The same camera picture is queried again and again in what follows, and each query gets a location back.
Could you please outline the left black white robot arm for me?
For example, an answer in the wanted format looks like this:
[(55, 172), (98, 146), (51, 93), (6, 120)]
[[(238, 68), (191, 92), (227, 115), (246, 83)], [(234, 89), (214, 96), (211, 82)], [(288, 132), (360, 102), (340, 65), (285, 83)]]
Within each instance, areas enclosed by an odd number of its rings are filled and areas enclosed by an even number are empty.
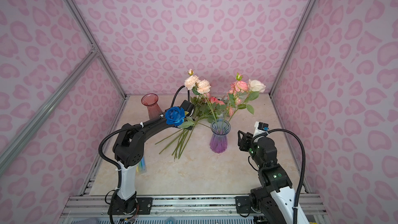
[[(173, 106), (159, 116), (131, 125), (106, 136), (100, 143), (100, 157), (117, 167), (118, 185), (110, 199), (108, 215), (137, 214), (140, 204), (135, 188), (136, 168), (144, 157), (144, 146), (148, 139), (168, 128), (181, 128), (194, 112), (194, 104), (184, 100), (180, 106)], [(114, 160), (103, 152), (104, 144), (114, 135), (117, 139), (113, 146)]]

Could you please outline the purple blue glass vase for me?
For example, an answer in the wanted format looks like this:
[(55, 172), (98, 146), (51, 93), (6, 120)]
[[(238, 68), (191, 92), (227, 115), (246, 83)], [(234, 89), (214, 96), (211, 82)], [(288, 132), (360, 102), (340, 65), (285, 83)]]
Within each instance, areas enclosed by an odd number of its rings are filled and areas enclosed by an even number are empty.
[(228, 134), (231, 131), (230, 123), (225, 119), (217, 119), (210, 125), (212, 137), (210, 149), (215, 153), (223, 153), (228, 147)]

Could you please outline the blue rose stem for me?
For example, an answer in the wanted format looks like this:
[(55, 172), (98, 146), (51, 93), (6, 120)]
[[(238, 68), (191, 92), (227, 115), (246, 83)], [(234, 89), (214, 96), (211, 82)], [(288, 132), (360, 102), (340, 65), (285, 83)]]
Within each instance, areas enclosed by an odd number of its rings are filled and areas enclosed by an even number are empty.
[(165, 113), (166, 123), (180, 129), (190, 128), (195, 122), (188, 114), (182, 107), (172, 107)]

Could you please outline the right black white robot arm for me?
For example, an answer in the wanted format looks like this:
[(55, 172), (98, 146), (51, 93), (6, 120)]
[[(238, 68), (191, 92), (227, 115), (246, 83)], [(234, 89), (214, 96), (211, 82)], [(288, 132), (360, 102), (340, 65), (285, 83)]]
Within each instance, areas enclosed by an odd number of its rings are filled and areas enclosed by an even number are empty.
[[(300, 180), (297, 189), (287, 172), (278, 163), (277, 148), (271, 133), (283, 132), (293, 136), (303, 155)], [(299, 200), (305, 177), (305, 148), (300, 138), (286, 129), (273, 129), (264, 133), (253, 135), (238, 131), (239, 150), (249, 153), (257, 168), (261, 187), (252, 189), (246, 202), (236, 200), (236, 211), (247, 218), (252, 212), (264, 215), (268, 224), (308, 224), (308, 218), (302, 210)]]

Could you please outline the white rose stem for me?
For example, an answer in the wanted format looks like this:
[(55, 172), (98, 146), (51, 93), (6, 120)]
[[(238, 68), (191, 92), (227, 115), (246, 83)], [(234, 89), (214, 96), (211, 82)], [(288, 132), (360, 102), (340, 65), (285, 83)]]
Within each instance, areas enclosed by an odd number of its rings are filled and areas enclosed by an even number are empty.
[(250, 103), (256, 100), (261, 93), (265, 92), (266, 86), (258, 80), (248, 80), (246, 83), (249, 85), (250, 93), (247, 97), (248, 101), (245, 110), (247, 110), (251, 114), (254, 114), (255, 109)]

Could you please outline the pink spray rose stem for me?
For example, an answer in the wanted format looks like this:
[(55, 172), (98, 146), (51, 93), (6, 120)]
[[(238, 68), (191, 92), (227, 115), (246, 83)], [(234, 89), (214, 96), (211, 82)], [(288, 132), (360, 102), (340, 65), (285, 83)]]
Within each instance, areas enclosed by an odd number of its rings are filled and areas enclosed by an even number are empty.
[(236, 81), (231, 84), (231, 89), (227, 93), (227, 114), (229, 121), (238, 110), (244, 110), (247, 105), (247, 97), (249, 96), (249, 85), (243, 81), (243, 75), (236, 74)]

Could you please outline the cream peach rose stem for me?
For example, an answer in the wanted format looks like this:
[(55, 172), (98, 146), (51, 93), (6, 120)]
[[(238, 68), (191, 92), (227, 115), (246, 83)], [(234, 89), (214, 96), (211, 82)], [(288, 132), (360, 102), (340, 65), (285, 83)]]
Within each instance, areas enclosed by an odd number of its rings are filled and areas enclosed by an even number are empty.
[(189, 77), (184, 81), (184, 86), (188, 91), (192, 91), (195, 95), (203, 98), (209, 107), (213, 120), (216, 120), (216, 114), (213, 110), (210, 102), (210, 82), (206, 79), (200, 79), (199, 76), (195, 75), (193, 69), (188, 70)]

